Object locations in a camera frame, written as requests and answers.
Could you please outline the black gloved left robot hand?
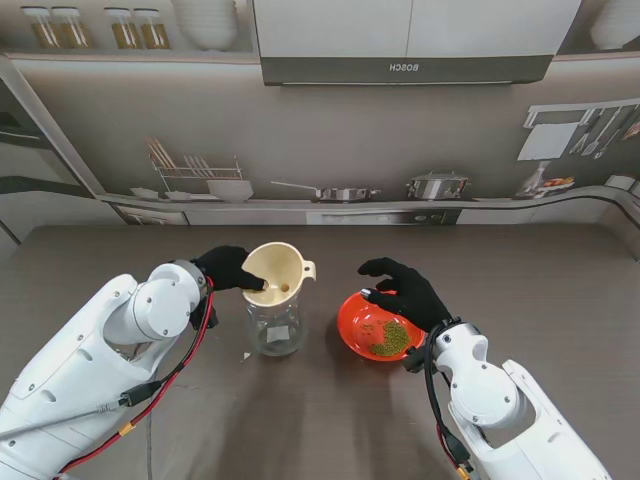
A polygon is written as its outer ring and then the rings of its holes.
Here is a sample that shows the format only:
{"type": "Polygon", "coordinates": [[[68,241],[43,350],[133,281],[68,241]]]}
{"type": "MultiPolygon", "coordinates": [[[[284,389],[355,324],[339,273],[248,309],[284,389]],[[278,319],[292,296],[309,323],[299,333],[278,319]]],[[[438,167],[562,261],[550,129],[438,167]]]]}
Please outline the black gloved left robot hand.
{"type": "Polygon", "coordinates": [[[239,246],[218,246],[192,263],[213,282],[215,291],[239,288],[251,291],[263,291],[265,280],[243,269],[249,252],[239,246]]]}

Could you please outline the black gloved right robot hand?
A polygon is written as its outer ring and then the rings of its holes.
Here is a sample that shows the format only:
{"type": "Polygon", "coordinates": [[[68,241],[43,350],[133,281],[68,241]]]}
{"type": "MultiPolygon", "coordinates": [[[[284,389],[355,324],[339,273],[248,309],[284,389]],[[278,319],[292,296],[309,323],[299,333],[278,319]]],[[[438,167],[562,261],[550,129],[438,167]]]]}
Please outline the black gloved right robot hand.
{"type": "Polygon", "coordinates": [[[374,278],[385,276],[374,289],[369,289],[367,301],[402,316],[425,332],[453,319],[431,283],[409,266],[383,257],[366,261],[358,273],[374,278]]]}

